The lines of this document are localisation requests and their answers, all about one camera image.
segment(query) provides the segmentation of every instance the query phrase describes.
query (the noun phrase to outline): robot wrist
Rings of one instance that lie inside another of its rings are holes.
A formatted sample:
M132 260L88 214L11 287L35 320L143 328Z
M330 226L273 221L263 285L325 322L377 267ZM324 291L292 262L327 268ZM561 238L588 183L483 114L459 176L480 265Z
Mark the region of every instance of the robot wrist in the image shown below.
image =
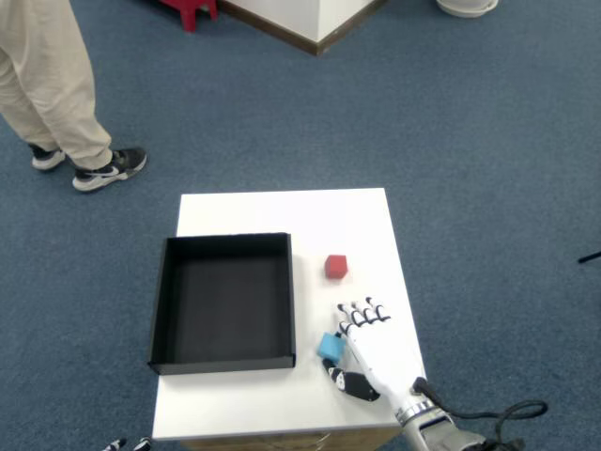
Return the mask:
M396 421L404 428L412 419L434 410L442 412L430 399L423 397L419 402L409 407L398 409L394 413L394 416L396 417Z

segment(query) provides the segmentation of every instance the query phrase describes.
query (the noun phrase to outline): wooden baseboard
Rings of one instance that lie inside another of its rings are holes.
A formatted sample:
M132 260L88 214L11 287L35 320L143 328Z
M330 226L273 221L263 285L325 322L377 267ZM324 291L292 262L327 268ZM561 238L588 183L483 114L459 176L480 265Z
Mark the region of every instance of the wooden baseboard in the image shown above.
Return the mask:
M247 9L239 7L238 5L234 5L227 0L218 0L218 4L221 11L229 14L239 21L247 23L256 29L267 33L268 35L272 35L277 39L287 42L288 44L294 45L304 52L319 56L330 49L333 44L342 39L350 30L362 23L368 16L382 7L387 1L388 0L376 0L370 3L319 42L315 42L314 40L310 40L288 30L287 28L283 28L277 23L269 21Z

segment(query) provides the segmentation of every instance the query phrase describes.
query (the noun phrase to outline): person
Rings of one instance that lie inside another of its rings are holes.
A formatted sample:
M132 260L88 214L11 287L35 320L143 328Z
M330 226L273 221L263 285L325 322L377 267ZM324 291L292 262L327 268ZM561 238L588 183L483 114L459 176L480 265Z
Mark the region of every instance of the person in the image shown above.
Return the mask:
M67 157L73 187L98 190L146 164L141 148L111 150L95 116L94 77L69 0L0 0L0 113L31 147L32 165Z

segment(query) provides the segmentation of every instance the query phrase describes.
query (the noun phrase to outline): black cord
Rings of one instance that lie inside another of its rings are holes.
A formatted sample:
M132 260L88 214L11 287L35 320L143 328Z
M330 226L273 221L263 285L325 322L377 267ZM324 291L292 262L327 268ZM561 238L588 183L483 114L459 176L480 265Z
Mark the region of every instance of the black cord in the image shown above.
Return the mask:
M537 416L544 415L548 411L548 404L540 399L527 399L525 401L518 402L513 406L505 409L503 412L476 412L476 413L463 413L457 412L453 409L449 409L442 403L442 400L436 394L436 392L430 387L427 380L424 378L417 378L413 383L413 390L416 393L421 393L427 396L436 406L440 407L447 413L457 418L464 420L475 420L478 418L497 418L498 421L495 424L495 435L496 441L486 441L480 451L493 451L493 450L506 450L506 451L519 451L524 447L524 441L521 439L512 440L506 443L502 439L502 428L503 423L506 420L527 420L530 418L536 418ZM529 412L518 413L524 409L532 409Z

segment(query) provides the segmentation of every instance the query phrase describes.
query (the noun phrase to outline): black box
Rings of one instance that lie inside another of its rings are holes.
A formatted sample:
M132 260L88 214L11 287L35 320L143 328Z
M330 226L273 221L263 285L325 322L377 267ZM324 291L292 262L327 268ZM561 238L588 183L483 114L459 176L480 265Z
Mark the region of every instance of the black box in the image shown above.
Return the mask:
M165 241L148 364L159 374L291 368L290 235Z

